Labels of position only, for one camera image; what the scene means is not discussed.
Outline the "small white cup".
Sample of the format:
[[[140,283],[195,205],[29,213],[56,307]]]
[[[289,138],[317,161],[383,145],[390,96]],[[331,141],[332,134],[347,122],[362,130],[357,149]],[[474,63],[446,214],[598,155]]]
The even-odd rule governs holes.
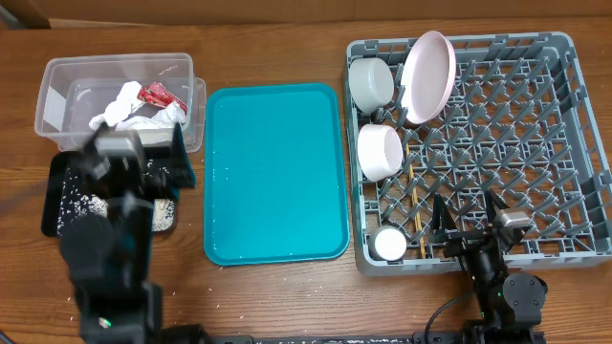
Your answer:
[[[402,260],[407,249],[406,237],[394,226],[375,228],[369,234],[367,244],[371,258],[378,261]]]

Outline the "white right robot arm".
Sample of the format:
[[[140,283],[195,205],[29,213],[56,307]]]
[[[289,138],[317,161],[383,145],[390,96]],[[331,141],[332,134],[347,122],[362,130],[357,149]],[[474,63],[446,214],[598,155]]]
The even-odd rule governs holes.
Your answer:
[[[427,321],[421,334],[425,343],[543,343],[541,310],[548,292],[539,277],[525,272],[511,273],[504,254],[530,229],[530,217],[520,208],[511,208],[494,192],[484,191],[488,224],[482,229],[460,231],[443,197],[434,197],[430,222],[435,243],[444,243],[444,256],[455,258],[470,278],[473,290],[444,304]],[[475,296],[481,317],[468,320],[457,332],[433,332],[436,318],[449,307]]]

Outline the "wooden chopstick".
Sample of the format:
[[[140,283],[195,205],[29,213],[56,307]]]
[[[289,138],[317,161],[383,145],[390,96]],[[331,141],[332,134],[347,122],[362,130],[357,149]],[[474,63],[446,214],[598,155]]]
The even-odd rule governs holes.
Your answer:
[[[406,151],[406,154],[407,154],[407,158],[406,158],[406,160],[407,160],[409,158],[409,155],[410,155],[410,146],[409,146],[409,143],[407,143],[405,145],[405,151]],[[412,162],[408,163],[408,177],[410,179],[410,182],[416,182],[415,175],[414,175],[414,170],[413,170],[413,167],[412,167]],[[411,199],[412,199],[411,201],[412,201],[413,207],[416,208],[416,206],[419,204],[419,201],[418,201],[418,195],[417,195],[417,191],[416,191],[415,187],[412,187],[412,189],[411,189]],[[414,223],[415,223],[415,229],[418,230],[419,232],[422,232],[423,231],[422,220],[421,220],[420,210],[418,210],[418,209],[415,212]],[[425,239],[424,239],[423,236],[420,237],[419,245],[420,245],[420,251],[421,251],[422,259],[426,259]]]

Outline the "large white plate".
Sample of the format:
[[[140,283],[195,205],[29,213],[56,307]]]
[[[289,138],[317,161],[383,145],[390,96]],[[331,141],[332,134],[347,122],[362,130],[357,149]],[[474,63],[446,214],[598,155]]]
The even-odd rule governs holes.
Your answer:
[[[449,40],[436,31],[421,35],[406,58],[400,81],[406,119],[423,124],[437,117],[450,98],[455,76],[456,56]]]

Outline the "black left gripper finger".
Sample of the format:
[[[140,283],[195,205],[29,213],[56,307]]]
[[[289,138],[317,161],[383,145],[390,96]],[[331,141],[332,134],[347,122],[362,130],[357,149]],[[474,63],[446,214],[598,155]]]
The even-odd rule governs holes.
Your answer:
[[[171,184],[177,188],[194,188],[196,179],[184,146],[183,132],[179,122],[176,122],[173,128],[168,159]]]
[[[104,122],[89,138],[80,150],[78,168],[80,173],[90,180],[102,180],[111,170],[111,158],[98,142],[110,133],[109,126]]]

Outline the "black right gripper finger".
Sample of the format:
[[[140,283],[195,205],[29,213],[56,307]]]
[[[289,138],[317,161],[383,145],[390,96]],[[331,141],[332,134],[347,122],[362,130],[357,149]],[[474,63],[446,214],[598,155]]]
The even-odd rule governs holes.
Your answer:
[[[490,225],[508,225],[512,221],[512,209],[491,189],[487,190],[487,218]]]
[[[454,230],[454,221],[440,194],[434,195],[429,229],[428,238],[430,242],[445,242],[448,239],[448,235]]]

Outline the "white bowl with rice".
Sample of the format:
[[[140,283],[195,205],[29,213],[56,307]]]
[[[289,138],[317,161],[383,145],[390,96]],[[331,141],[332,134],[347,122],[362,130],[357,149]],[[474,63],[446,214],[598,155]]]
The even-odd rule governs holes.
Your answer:
[[[387,105],[394,94],[394,79],[380,58],[354,60],[348,71],[349,91],[356,106],[366,115]]]

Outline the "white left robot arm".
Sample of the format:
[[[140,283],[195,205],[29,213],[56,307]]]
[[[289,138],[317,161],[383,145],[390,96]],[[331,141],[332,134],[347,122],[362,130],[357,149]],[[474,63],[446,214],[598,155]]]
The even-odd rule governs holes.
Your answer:
[[[87,343],[205,343],[199,325],[163,328],[163,293],[147,280],[155,201],[180,197],[195,176],[176,124],[169,142],[142,145],[135,131],[102,124],[67,166],[84,191],[108,207],[62,227],[59,250],[68,267]]]

